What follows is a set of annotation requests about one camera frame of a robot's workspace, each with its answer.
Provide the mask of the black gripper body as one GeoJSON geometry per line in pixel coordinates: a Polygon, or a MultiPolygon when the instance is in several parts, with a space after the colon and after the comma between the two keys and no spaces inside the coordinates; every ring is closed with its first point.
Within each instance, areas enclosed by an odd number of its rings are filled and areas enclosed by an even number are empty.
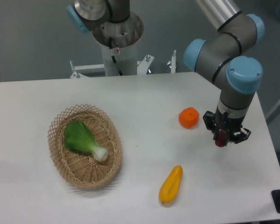
{"type": "Polygon", "coordinates": [[[222,114],[220,111],[216,111],[213,121],[215,123],[215,130],[213,131],[214,133],[214,138],[213,140],[216,140],[219,138],[219,131],[223,130],[227,133],[227,138],[228,140],[237,140],[239,138],[239,134],[235,135],[235,133],[240,132],[240,128],[242,127],[242,122],[244,120],[244,116],[240,118],[230,118],[228,117],[228,113],[225,112],[222,114]]]}

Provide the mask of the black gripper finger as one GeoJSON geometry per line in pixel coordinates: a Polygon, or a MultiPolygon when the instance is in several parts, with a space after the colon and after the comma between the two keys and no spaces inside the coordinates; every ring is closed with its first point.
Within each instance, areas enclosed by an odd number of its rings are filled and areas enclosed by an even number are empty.
{"type": "Polygon", "coordinates": [[[241,127],[238,133],[234,133],[230,137],[229,142],[238,144],[238,143],[248,140],[250,135],[251,135],[251,131],[249,129],[241,127]]]}
{"type": "Polygon", "coordinates": [[[217,125],[215,123],[215,114],[210,111],[206,111],[203,115],[203,120],[206,128],[213,133],[213,140],[217,139],[217,125]]]}

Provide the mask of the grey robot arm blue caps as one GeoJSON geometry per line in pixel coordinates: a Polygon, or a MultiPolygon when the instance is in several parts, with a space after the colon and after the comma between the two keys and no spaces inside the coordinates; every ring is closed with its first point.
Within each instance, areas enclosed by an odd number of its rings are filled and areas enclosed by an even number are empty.
{"type": "MultiPolygon", "coordinates": [[[[251,134],[242,122],[263,76],[261,64],[243,53],[262,39],[265,26],[256,15],[243,14],[232,0],[199,0],[197,4],[219,36],[212,42],[193,40],[183,61],[221,91],[216,111],[203,116],[215,144],[238,144],[251,134]]],[[[144,27],[131,12],[129,1],[76,0],[67,13],[80,32],[92,32],[101,46],[107,76],[140,73],[135,46],[144,27]]]]}

